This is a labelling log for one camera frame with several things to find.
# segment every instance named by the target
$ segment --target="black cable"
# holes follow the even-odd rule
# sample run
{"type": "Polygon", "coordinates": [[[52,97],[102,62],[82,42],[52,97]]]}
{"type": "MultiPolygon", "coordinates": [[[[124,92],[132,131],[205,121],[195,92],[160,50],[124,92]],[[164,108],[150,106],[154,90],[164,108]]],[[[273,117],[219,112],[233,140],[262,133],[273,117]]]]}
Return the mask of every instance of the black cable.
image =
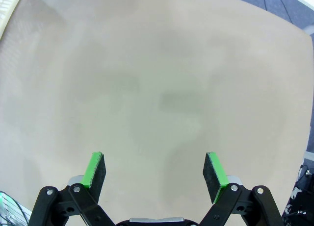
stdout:
{"type": "Polygon", "coordinates": [[[265,10],[267,11],[266,0],[264,0],[265,10]]]}
{"type": "Polygon", "coordinates": [[[286,8],[286,6],[285,6],[283,0],[280,0],[280,1],[281,1],[281,4],[283,4],[283,6],[284,6],[284,8],[285,8],[285,11],[286,11],[286,13],[287,13],[287,15],[288,15],[288,17],[289,17],[290,22],[293,24],[292,19],[291,19],[290,15],[289,15],[289,13],[288,13],[288,11],[287,11],[287,8],[286,8]]]}
{"type": "Polygon", "coordinates": [[[20,207],[20,205],[18,204],[18,202],[17,202],[14,198],[12,198],[10,195],[8,195],[8,194],[6,194],[6,195],[7,195],[9,198],[11,198],[11,199],[14,201],[14,203],[17,205],[17,207],[19,208],[19,210],[21,211],[21,213],[22,213],[23,216],[24,216],[24,219],[25,219],[26,224],[28,225],[27,217],[26,217],[24,211],[22,210],[22,208],[20,207]]]}

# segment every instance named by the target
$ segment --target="metal screw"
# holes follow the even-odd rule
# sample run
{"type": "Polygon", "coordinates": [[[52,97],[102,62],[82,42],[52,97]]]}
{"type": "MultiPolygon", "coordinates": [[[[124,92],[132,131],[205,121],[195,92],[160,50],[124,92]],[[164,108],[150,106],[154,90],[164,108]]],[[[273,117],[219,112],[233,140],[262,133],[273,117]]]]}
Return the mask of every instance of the metal screw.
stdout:
{"type": "Polygon", "coordinates": [[[232,191],[237,191],[237,186],[236,186],[236,185],[232,185],[232,186],[231,186],[231,190],[232,190],[232,191]]]}
{"type": "Polygon", "coordinates": [[[258,188],[258,189],[257,189],[257,193],[263,194],[263,192],[264,192],[264,190],[263,190],[262,188],[258,188]]]}
{"type": "Polygon", "coordinates": [[[306,177],[309,177],[309,176],[311,176],[311,175],[313,175],[313,174],[310,172],[310,170],[307,170],[307,171],[305,172],[305,176],[306,176],[306,177]]]}
{"type": "Polygon", "coordinates": [[[53,190],[52,189],[49,189],[48,191],[47,191],[47,195],[51,195],[53,193],[53,190]]]}
{"type": "Polygon", "coordinates": [[[74,191],[75,193],[78,193],[78,192],[80,191],[80,188],[79,188],[78,186],[76,186],[76,187],[73,188],[73,191],[74,191]]]}

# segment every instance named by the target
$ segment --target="green gripper pad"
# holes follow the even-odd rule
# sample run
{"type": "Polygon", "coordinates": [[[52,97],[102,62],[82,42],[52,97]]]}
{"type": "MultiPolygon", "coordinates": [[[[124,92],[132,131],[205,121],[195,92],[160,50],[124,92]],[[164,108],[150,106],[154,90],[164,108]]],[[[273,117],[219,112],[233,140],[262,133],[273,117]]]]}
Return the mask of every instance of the green gripper pad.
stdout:
{"type": "Polygon", "coordinates": [[[222,190],[229,184],[228,178],[214,152],[206,153],[203,175],[206,181],[211,203],[216,203],[222,190]]]}
{"type": "Polygon", "coordinates": [[[104,155],[101,152],[94,152],[89,161],[88,167],[81,181],[96,202],[99,200],[100,192],[105,180],[106,167],[104,155]]]}

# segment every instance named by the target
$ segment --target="beige table surface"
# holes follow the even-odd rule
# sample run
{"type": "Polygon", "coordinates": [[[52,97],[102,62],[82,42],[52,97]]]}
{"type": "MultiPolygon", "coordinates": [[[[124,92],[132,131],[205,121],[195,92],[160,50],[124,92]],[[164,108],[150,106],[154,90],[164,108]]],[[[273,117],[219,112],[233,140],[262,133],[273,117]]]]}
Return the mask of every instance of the beige table surface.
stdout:
{"type": "Polygon", "coordinates": [[[115,223],[199,222],[215,151],[282,212],[312,98],[310,37],[242,1],[21,0],[0,41],[0,189],[32,209],[102,151],[115,223]]]}

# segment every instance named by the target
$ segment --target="floor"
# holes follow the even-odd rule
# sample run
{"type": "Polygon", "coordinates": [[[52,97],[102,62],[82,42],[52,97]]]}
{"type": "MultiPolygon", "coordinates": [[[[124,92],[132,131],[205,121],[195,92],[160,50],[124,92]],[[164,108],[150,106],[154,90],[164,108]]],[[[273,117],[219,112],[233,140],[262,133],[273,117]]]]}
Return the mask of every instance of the floor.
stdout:
{"type": "MultiPolygon", "coordinates": [[[[296,25],[297,27],[303,29],[308,25],[314,23],[314,11],[306,7],[304,4],[300,3],[298,0],[243,0],[250,4],[253,4],[259,8],[265,9],[288,22],[296,25]]],[[[311,35],[312,42],[314,45],[314,34],[311,35]]],[[[304,167],[300,170],[299,180],[296,182],[296,187],[306,188],[309,184],[310,178],[303,178],[305,171],[310,169],[314,170],[314,109],[312,108],[312,120],[311,120],[311,131],[309,135],[308,146],[306,149],[306,156],[309,159],[304,159],[304,167]]]]}

